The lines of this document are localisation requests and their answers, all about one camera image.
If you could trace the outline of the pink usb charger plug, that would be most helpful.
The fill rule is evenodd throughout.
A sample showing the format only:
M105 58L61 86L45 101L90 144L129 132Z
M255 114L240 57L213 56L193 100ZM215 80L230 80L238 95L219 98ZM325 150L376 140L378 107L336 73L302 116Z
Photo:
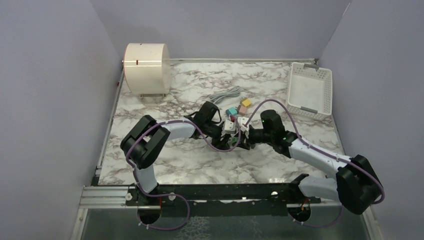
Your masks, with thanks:
M247 111L248 111L248 108L247 108L246 106L239 105L239 106L237 107L237 113L238 113L240 116L245 116L245 115L247 114Z

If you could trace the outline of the yellow usb charger plug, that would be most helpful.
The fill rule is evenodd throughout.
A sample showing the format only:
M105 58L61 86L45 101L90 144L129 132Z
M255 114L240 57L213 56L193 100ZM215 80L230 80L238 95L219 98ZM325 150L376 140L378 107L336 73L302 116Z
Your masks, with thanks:
M252 102L248 98L243 98L240 101L240 105L245 108L249 108L252 105Z

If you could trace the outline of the teal usb charger plug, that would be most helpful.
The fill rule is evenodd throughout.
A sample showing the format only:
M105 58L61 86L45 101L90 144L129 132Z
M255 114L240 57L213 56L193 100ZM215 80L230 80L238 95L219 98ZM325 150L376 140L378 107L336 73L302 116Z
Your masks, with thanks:
M230 107L225 111L227 116L236 116L238 114L238 110L235 107Z

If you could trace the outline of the green usb charger plug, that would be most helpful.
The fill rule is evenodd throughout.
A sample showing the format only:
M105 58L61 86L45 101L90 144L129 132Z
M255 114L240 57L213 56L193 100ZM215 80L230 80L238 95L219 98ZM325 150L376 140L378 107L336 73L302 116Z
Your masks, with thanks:
M229 144L230 148L233 148L234 146L237 146L238 145L238 141L239 141L239 138L238 137L236 137L236 136L230 137L228 139L228 144Z

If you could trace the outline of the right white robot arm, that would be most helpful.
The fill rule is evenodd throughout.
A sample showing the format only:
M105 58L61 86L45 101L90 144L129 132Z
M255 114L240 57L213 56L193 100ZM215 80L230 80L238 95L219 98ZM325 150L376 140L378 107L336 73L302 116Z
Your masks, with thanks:
M297 131L285 129L275 110L261 113L262 128L253 128L247 117L238 117L237 125L248 145L267 144L278 154L304 162L322 171L326 177L300 176L288 190L289 199L300 204L308 197L339 201L351 213L360 215L385 198L384 188L368 159L349 157L313 145Z

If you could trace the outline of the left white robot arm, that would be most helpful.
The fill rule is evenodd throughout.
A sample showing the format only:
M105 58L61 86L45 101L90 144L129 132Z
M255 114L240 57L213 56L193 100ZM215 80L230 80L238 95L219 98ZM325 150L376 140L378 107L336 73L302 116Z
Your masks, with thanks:
M167 141L210 138L214 149L220 152L230 149L222 140L223 124L213 120L219 113L215 104L206 101L198 111L177 120L157 121L144 115L123 138L120 149L133 168L135 184L140 188L138 199L144 205L152 205L157 200L158 182L153 163Z

